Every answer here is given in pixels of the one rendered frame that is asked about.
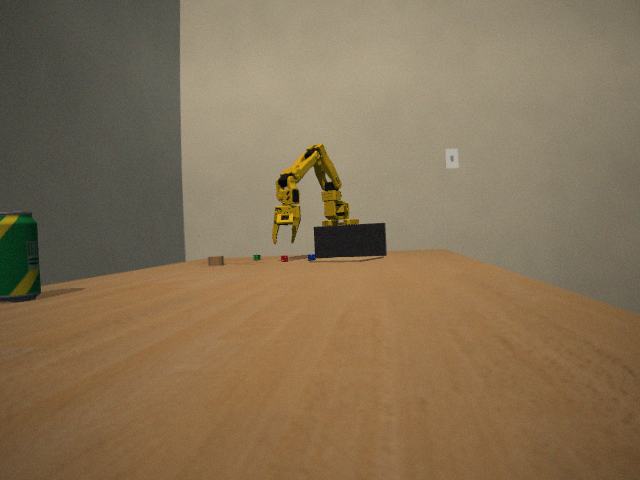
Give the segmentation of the green drink can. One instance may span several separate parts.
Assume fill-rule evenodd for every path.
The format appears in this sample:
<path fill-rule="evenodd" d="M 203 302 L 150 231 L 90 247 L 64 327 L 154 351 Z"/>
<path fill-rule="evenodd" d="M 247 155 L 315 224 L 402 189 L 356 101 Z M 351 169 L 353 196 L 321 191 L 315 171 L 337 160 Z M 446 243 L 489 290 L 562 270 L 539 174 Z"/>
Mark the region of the green drink can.
<path fill-rule="evenodd" d="M 37 222 L 32 212 L 0 212 L 0 302 L 31 301 L 40 293 Z"/>

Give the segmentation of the tan short cylinder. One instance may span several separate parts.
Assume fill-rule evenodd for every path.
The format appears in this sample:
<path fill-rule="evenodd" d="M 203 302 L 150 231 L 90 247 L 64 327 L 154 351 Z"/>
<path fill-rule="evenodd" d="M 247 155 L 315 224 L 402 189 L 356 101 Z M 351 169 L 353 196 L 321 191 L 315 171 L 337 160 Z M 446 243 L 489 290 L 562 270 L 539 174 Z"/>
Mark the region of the tan short cylinder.
<path fill-rule="evenodd" d="M 224 265 L 223 256 L 209 256 L 208 257 L 209 266 L 221 266 Z"/>

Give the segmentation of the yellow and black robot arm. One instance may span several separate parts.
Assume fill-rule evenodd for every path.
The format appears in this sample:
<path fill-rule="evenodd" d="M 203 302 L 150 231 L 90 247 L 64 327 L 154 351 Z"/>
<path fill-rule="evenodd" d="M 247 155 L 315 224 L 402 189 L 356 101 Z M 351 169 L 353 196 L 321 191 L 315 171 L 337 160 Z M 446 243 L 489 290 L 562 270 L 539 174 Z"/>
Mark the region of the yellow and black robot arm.
<path fill-rule="evenodd" d="M 348 218 L 348 203 L 341 200 L 342 193 L 339 191 L 342 186 L 341 181 L 323 144 L 309 146 L 307 152 L 303 153 L 291 166 L 293 168 L 287 168 L 281 173 L 280 178 L 276 180 L 277 199 L 286 206 L 300 204 L 299 189 L 296 187 L 296 183 L 313 166 L 320 186 L 324 190 L 322 201 L 324 201 L 325 217 L 328 220 L 322 221 L 322 226 L 345 225 L 345 223 L 349 223 L 348 225 L 359 224 L 359 219 Z M 325 173 L 332 182 L 327 182 Z M 287 187 L 288 190 L 285 190 L 284 187 Z M 339 223 L 339 219 L 343 219 L 344 223 Z"/>

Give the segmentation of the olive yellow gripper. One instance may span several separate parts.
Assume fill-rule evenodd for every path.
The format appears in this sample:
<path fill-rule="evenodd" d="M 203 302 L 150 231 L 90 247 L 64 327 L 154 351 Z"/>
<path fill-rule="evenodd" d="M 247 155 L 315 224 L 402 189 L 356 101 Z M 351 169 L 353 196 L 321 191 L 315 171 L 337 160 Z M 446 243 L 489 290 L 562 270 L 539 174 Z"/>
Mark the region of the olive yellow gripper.
<path fill-rule="evenodd" d="M 275 207 L 274 225 L 273 225 L 273 231 L 272 231 L 272 237 L 273 237 L 274 244 L 276 244 L 277 233 L 278 233 L 278 230 L 279 230 L 279 226 L 280 225 L 291 225 L 291 224 L 292 224 L 292 240 L 291 240 L 291 243 L 294 243 L 294 240 L 295 240 L 295 237 L 296 237 L 296 233 L 297 233 L 300 221 L 301 221 L 301 212 L 300 212 L 300 216 L 299 216 L 299 212 L 300 212 L 300 206 L 299 205 L 291 206 L 291 204 L 289 204 L 289 206 L 286 206 L 286 204 L 282 204 L 282 206 L 276 206 Z"/>

